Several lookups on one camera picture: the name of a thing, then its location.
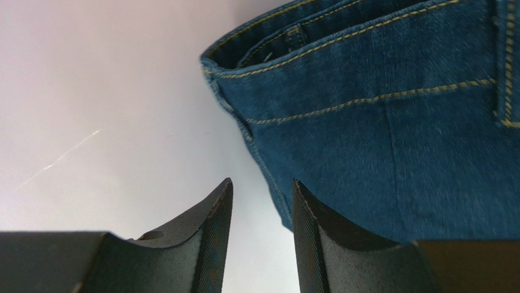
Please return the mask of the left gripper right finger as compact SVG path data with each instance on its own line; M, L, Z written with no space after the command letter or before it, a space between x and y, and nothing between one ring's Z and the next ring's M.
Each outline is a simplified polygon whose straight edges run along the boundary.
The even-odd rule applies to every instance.
M406 244L376 235L294 180L293 233L301 292L518 292L519 241Z

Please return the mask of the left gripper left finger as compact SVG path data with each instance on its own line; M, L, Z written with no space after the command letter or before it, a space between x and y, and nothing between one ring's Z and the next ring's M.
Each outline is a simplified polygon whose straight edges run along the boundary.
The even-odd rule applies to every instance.
M124 240L105 231L1 233L2 292L220 292L233 183Z

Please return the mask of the dark blue denim skirt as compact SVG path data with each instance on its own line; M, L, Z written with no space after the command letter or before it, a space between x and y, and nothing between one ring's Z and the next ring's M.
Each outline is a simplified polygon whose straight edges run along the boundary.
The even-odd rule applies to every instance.
M298 180L397 242L519 237L518 1L294 1L200 62L287 229Z

